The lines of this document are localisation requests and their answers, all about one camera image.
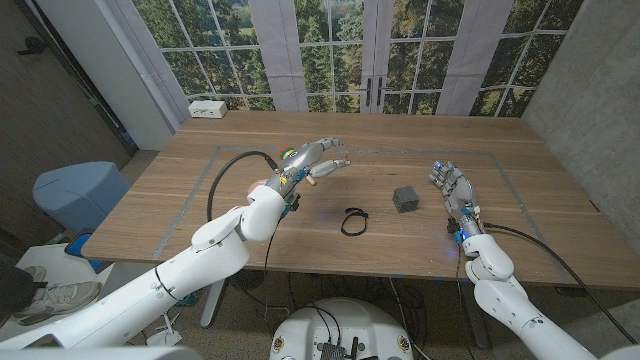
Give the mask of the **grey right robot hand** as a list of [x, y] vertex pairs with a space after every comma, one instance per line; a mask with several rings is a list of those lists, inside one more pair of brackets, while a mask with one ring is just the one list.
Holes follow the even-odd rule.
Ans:
[[451, 161], [446, 164], [436, 161], [429, 178], [442, 192], [445, 209], [454, 220], [478, 214], [479, 205], [471, 182]]

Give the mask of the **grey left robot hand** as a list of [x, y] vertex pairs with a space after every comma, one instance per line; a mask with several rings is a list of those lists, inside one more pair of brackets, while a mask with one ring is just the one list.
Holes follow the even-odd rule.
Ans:
[[288, 196], [296, 185], [305, 178], [321, 178], [333, 171], [347, 167], [349, 160], [328, 160], [319, 163], [324, 152], [334, 146], [342, 146], [343, 142], [335, 137], [327, 137], [302, 147], [284, 152], [283, 161], [265, 183], [265, 186], [278, 192], [283, 198]]

